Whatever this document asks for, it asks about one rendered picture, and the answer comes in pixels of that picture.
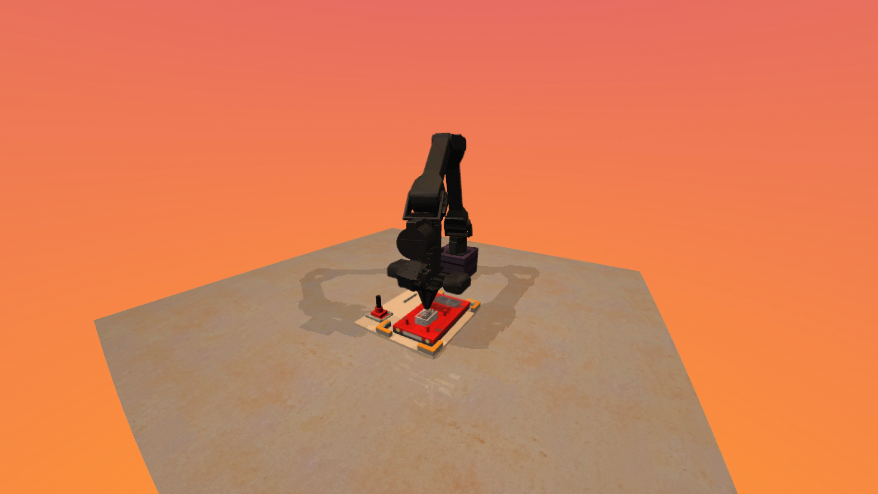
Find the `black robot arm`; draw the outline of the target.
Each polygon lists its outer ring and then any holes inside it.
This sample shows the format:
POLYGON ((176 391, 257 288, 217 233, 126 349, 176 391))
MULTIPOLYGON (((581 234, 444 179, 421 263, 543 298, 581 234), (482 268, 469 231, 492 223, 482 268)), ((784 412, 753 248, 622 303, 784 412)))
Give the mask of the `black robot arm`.
POLYGON ((408 220, 406 229, 396 240, 398 251, 410 259, 396 272, 400 288, 416 292, 432 283, 431 260, 425 258, 422 262, 417 259, 430 248, 441 246, 443 217, 444 233, 449 236, 446 253, 463 256, 471 251, 467 249, 467 237, 473 236, 473 227, 462 198, 460 164, 464 151, 466 138, 461 134, 436 133, 431 136, 423 173, 414 180, 407 194, 402 216, 402 220, 408 220))

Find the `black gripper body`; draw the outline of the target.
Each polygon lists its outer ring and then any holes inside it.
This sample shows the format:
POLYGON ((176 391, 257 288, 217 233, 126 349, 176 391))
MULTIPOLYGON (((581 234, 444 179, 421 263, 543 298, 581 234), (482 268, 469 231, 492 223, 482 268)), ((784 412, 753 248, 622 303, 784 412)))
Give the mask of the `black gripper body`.
MULTIPOLYGON (((441 253, 444 252, 444 248, 439 246, 435 248, 430 248, 423 256, 418 258, 418 261, 424 262, 425 258, 428 258, 432 262, 432 267, 434 270, 433 281, 429 286, 439 288, 443 285, 443 289, 447 293, 461 295, 464 291, 466 291, 471 286, 471 277, 468 273, 463 273, 459 271, 453 271, 449 275, 445 273, 441 273, 443 270, 443 265, 441 265, 441 253)), ((409 260, 399 259, 387 267, 387 277, 396 278, 396 272, 409 260)))

